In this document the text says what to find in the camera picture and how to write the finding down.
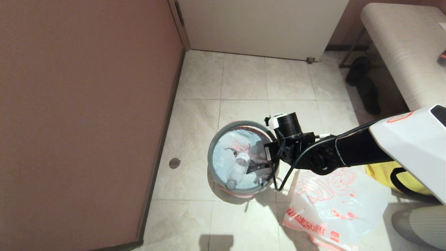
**white door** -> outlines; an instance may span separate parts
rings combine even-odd
[[[178,0],[192,49],[318,61],[348,0]]]

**brown wall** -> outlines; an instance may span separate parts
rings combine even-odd
[[[182,46],[167,0],[0,3],[0,249],[135,241]]]
[[[362,23],[359,15],[362,8],[369,3],[415,4],[435,6],[446,13],[446,0],[350,0],[344,14],[331,36],[329,45],[351,45],[361,30]],[[366,35],[361,39],[360,45],[368,45],[370,38]]]

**beige tiled floor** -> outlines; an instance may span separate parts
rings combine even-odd
[[[281,225],[295,184],[282,193],[272,188],[251,200],[230,196],[214,186],[207,171],[207,150],[214,134],[227,123],[263,123],[272,113],[296,112],[304,131],[339,134],[372,116],[337,64],[344,52],[326,52],[318,63],[205,51],[186,53],[169,130],[150,204],[140,251],[316,251],[305,233]],[[373,69],[382,116],[404,111],[398,94]],[[170,169],[171,158],[181,165]],[[281,164],[279,178],[287,171]],[[384,220],[360,242],[362,251],[424,250],[402,239],[390,216],[412,207],[392,198]]]

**yellow bag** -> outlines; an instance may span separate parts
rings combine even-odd
[[[399,191],[395,185],[390,180],[390,174],[393,169],[401,167],[400,164],[396,161],[384,162],[384,163],[376,163],[370,164],[366,166],[366,173],[371,176],[373,179],[379,181],[384,186],[390,187],[393,190]],[[418,192],[425,195],[431,195],[432,193],[424,187],[415,177],[413,177],[409,172],[402,172],[397,175],[398,180],[401,181],[403,185],[414,192]]]

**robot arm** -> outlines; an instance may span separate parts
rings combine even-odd
[[[303,133],[296,113],[265,119],[277,141],[265,145],[268,160],[326,175],[339,167],[397,161],[443,203],[446,201],[446,108],[435,105],[356,127],[341,135]]]

